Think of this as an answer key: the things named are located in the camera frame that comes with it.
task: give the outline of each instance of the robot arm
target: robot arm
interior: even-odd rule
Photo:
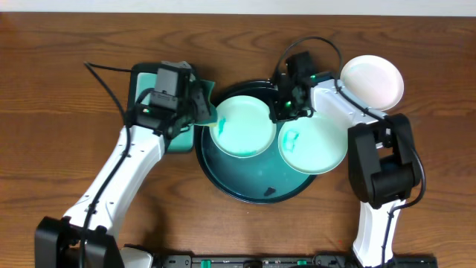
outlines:
[[[359,100],[345,85],[328,72],[317,73],[307,52],[286,60],[288,74],[275,77],[280,99],[270,104],[273,121],[295,120],[314,113],[325,114],[348,132],[349,180],[361,201],[358,234],[353,254],[361,267],[382,263],[382,245],[392,208],[405,204],[411,189],[422,174],[408,146],[402,146],[398,134],[413,146],[408,119],[404,115],[387,116]],[[392,129],[365,115],[361,109],[391,122]],[[393,154],[380,159],[377,149],[393,148]],[[385,263],[393,257],[392,240],[399,211],[393,213],[385,247]]]
[[[101,195],[96,211],[91,217],[89,229],[98,226],[106,228],[107,234],[117,238],[124,216],[134,199],[144,178],[152,167],[161,160],[165,151],[163,135],[156,135],[153,130],[133,126],[131,131],[131,148],[128,157],[119,167],[107,189]],[[126,128],[120,131],[120,137],[112,155],[99,172],[89,189],[81,196],[63,217],[70,218],[69,223],[81,227],[84,224],[88,206],[99,187],[111,172],[123,153],[126,145]]]

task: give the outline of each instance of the light green plate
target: light green plate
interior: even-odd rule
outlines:
[[[236,96],[216,108],[218,125],[210,127],[210,135],[223,152],[246,158],[264,152],[274,140],[276,124],[269,119],[269,108],[250,96]]]
[[[286,122],[277,138],[284,161],[305,174],[321,174],[337,167],[347,153],[347,130],[330,118],[315,114]]]

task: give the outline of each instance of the white bowl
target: white bowl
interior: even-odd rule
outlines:
[[[357,98],[381,111],[394,107],[403,96],[402,75],[381,57],[364,55],[351,59],[342,68],[341,80]]]

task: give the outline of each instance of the teal plate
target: teal plate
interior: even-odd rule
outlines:
[[[237,95],[258,98],[265,103],[277,98],[266,81],[250,81],[231,87],[215,104]],[[277,133],[283,123],[277,124]],[[299,194],[316,177],[294,170],[280,155],[278,135],[258,156],[237,158],[222,152],[213,142],[208,127],[196,131],[196,155],[208,179],[226,194],[245,202],[281,202]]]

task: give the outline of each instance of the wooden table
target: wooden table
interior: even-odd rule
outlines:
[[[34,265],[39,221],[61,218],[117,141],[119,114],[83,61],[130,68],[186,60],[217,82],[217,93],[269,77],[283,49],[307,35],[333,40],[345,61],[385,57],[405,79],[404,98],[389,113],[410,118],[428,190],[402,212],[394,252],[476,266],[476,19],[2,13],[0,267]],[[336,67],[326,44],[305,48],[322,70]],[[125,103],[129,76],[100,74]],[[345,252],[358,210],[346,162],[290,200],[252,205],[215,188],[195,153],[167,155],[132,203],[118,243],[197,255]]]

